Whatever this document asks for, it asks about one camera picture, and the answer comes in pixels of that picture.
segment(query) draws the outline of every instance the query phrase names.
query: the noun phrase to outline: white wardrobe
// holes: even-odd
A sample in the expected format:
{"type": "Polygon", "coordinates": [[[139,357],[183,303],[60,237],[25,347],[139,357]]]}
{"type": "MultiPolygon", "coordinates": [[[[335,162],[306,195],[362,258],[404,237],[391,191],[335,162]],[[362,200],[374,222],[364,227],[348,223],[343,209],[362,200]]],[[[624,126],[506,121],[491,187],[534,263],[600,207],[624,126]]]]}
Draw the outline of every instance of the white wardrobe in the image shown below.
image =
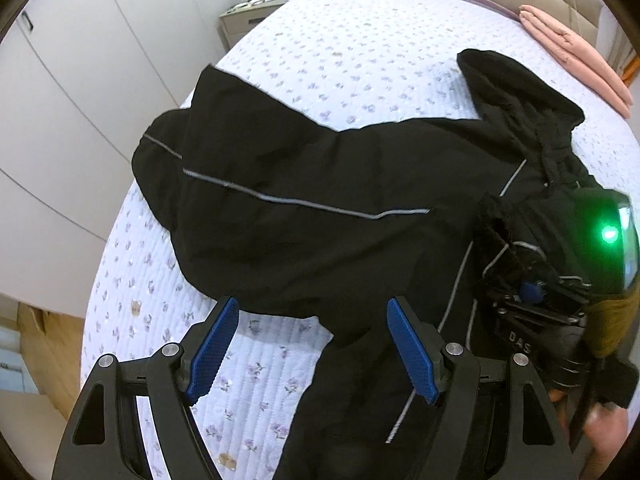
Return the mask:
{"type": "Polygon", "coordinates": [[[240,0],[30,0],[0,44],[0,293],[84,316],[130,159],[240,0]]]}

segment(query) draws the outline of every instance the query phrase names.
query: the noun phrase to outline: black gripper frame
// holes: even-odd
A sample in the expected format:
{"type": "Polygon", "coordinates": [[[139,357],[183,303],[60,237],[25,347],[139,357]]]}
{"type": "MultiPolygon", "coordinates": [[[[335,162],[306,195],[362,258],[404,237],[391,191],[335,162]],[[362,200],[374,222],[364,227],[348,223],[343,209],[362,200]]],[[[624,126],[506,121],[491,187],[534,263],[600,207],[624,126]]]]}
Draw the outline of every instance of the black gripper frame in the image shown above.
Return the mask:
{"type": "Polygon", "coordinates": [[[96,361],[66,425],[52,480],[152,480],[136,397],[149,398],[172,479],[222,480],[184,392],[191,363],[229,299],[221,298],[180,343],[151,357],[120,362],[106,354],[96,361]]]}
{"type": "Polygon", "coordinates": [[[504,462],[490,480],[575,480],[567,437],[532,362],[522,354],[514,354],[506,362],[476,358],[467,349],[452,355],[437,330],[427,323],[421,324],[426,329],[422,330],[406,300],[396,299],[430,360],[444,359],[450,374],[437,427],[431,430],[406,480],[465,480],[458,474],[472,431],[478,393],[481,387],[491,388],[492,383],[506,384],[510,408],[504,462]],[[552,435],[553,443],[548,446],[524,442],[526,386],[532,388],[552,435]]]}

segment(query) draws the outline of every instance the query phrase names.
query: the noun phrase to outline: green light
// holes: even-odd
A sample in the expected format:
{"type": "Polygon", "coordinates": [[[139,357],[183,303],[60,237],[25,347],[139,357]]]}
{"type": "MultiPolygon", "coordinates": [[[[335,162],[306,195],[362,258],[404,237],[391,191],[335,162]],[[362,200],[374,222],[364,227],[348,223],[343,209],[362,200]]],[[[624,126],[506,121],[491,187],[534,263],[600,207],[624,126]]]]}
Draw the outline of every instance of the green light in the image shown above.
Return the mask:
{"type": "Polygon", "coordinates": [[[602,229],[602,239],[607,244],[612,244],[618,240],[618,228],[613,225],[608,225],[602,229]]]}

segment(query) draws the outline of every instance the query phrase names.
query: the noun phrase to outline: human hand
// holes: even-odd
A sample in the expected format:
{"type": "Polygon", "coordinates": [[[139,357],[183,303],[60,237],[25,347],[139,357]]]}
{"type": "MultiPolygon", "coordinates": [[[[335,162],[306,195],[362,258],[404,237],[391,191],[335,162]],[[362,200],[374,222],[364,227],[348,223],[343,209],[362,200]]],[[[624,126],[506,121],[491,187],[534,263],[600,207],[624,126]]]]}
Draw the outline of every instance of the human hand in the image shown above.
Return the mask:
{"type": "Polygon", "coordinates": [[[620,448],[625,443],[628,428],[628,413],[619,406],[611,409],[595,404],[583,431],[591,442],[593,453],[587,460],[580,480],[595,480],[602,475],[620,448]]]}

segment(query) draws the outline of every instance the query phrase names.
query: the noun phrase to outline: metal screw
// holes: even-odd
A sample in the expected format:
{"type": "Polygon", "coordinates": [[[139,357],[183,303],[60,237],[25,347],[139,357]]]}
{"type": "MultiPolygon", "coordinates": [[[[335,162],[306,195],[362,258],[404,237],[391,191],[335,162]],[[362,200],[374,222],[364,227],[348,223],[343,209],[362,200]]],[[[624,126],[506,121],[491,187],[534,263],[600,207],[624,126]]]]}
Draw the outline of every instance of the metal screw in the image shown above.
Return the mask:
{"type": "Polygon", "coordinates": [[[162,347],[162,355],[171,357],[173,355],[176,355],[179,350],[180,347],[176,343],[169,343],[162,347]]]}
{"type": "Polygon", "coordinates": [[[529,364],[529,358],[524,354],[514,354],[513,362],[518,366],[527,366],[529,364]]]}
{"type": "Polygon", "coordinates": [[[100,368],[109,368],[113,364],[113,356],[112,355],[103,355],[100,359],[98,359],[98,366],[100,368]]]}
{"type": "Polygon", "coordinates": [[[445,349],[447,351],[447,354],[450,355],[460,355],[463,351],[465,351],[460,343],[449,343],[447,344],[447,346],[445,346],[445,349]]]}

